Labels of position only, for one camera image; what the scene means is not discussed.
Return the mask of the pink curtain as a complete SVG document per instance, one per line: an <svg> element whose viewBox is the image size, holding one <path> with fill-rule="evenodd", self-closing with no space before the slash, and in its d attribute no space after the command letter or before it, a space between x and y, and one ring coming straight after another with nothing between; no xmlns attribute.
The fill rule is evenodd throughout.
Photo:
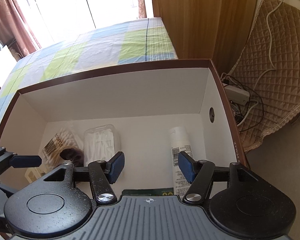
<svg viewBox="0 0 300 240"><path fill-rule="evenodd" d="M0 0L0 41L16 40L21 54L27 56L41 46L27 22L30 14L21 5L25 0Z"/></svg>

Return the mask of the checkered bed sheet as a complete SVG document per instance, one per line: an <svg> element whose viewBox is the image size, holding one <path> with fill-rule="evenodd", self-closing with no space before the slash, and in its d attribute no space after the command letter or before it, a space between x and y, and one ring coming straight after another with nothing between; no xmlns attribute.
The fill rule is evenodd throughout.
<svg viewBox="0 0 300 240"><path fill-rule="evenodd" d="M177 59L159 17L95 29L35 51L13 65L0 89L0 124L17 90L92 69Z"/></svg>

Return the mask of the cotton swab bag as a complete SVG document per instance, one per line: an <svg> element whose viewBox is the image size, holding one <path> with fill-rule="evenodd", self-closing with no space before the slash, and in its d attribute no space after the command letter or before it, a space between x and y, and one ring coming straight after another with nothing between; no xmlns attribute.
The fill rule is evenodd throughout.
<svg viewBox="0 0 300 240"><path fill-rule="evenodd" d="M62 127L57 133L52 136L49 142L42 149L41 157L43 160L44 168L47 171L51 171L65 161L69 161L63 160L59 156L61 151L65 148L80 149L79 144L75 139L74 133L70 129Z"/></svg>

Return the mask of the white power adapter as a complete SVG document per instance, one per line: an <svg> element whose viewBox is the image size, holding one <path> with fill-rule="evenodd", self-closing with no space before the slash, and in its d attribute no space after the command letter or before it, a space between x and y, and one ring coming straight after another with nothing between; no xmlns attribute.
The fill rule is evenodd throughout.
<svg viewBox="0 0 300 240"><path fill-rule="evenodd" d="M229 101L241 106L245 106L250 100L250 93L244 89L231 85L224 85L224 90Z"/></svg>

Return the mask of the green Mentholatum blister card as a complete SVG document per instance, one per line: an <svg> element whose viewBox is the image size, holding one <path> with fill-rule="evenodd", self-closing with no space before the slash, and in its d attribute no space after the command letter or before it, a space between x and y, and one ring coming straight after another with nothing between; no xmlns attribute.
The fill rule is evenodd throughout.
<svg viewBox="0 0 300 240"><path fill-rule="evenodd" d="M171 196L174 195L174 189L126 189L121 194L123 196Z"/></svg>

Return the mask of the clear box of floss picks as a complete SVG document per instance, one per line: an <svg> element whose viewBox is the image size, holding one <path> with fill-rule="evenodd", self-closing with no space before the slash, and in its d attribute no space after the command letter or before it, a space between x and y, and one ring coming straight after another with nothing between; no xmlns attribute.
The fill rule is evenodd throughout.
<svg viewBox="0 0 300 240"><path fill-rule="evenodd" d="M112 124L87 129L84 132L84 165L97 160L109 161L121 151L120 137Z"/></svg>

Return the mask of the brown cardboard storage box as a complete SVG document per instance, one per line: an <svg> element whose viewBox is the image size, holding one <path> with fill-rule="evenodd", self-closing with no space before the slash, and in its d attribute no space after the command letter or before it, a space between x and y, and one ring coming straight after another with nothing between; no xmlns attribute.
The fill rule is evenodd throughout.
<svg viewBox="0 0 300 240"><path fill-rule="evenodd" d="M78 135L116 128L126 158L116 194L172 187L169 131L178 126L186 128L195 159L245 164L223 85L207 59L111 66L18 89L0 120L0 146L38 154L67 124Z"/></svg>

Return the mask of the quilted beige chair cover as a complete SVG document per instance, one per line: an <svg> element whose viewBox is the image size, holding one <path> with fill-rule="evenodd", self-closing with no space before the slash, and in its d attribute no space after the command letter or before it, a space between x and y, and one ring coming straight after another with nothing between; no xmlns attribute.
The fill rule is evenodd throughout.
<svg viewBox="0 0 300 240"><path fill-rule="evenodd" d="M300 10L262 0L229 74L259 101L238 128L244 150L250 151L300 113Z"/></svg>

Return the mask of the cream plastic hair claw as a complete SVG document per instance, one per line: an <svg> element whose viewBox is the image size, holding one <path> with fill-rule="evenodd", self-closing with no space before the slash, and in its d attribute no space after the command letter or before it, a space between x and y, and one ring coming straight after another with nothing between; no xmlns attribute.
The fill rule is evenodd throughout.
<svg viewBox="0 0 300 240"><path fill-rule="evenodd" d="M46 175L46 170L40 167L30 167L25 172L25 178L29 183L36 181Z"/></svg>

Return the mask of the dark purple velvet scrunchie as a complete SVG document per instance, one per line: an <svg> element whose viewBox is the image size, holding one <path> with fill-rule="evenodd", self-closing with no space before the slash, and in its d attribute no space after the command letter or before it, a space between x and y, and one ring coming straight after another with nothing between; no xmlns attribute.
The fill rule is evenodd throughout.
<svg viewBox="0 0 300 240"><path fill-rule="evenodd" d="M74 167L84 166L84 153L77 148L65 148L61 151L59 156L63 160L69 160L74 164Z"/></svg>

